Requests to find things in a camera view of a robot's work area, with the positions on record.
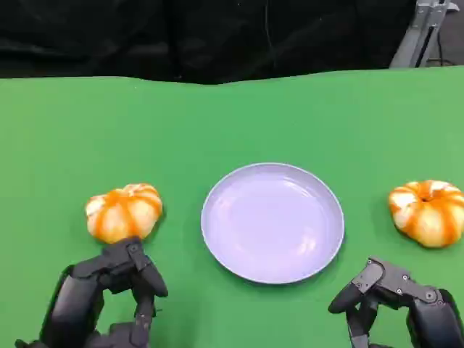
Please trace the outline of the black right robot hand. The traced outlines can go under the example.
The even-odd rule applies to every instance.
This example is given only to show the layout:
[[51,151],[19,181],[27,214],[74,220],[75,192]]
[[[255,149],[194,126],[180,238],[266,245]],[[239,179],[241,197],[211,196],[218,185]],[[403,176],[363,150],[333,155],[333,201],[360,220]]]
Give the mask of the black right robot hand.
[[353,347],[380,347],[370,341],[378,307],[408,309],[406,324],[414,347],[463,348],[463,321],[454,297],[445,289],[425,286],[410,271],[377,257],[334,297],[328,311],[346,315]]

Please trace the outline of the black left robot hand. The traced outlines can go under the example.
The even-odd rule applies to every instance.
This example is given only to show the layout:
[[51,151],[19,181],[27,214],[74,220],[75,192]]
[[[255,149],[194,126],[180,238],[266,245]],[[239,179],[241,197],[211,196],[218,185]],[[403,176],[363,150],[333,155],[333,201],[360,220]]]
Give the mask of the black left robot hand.
[[[113,323],[107,333],[96,324],[104,291],[131,291],[134,319]],[[154,299],[167,297],[167,286],[138,237],[108,244],[101,254],[70,265],[62,272],[38,339],[15,341],[16,347],[148,347]]]

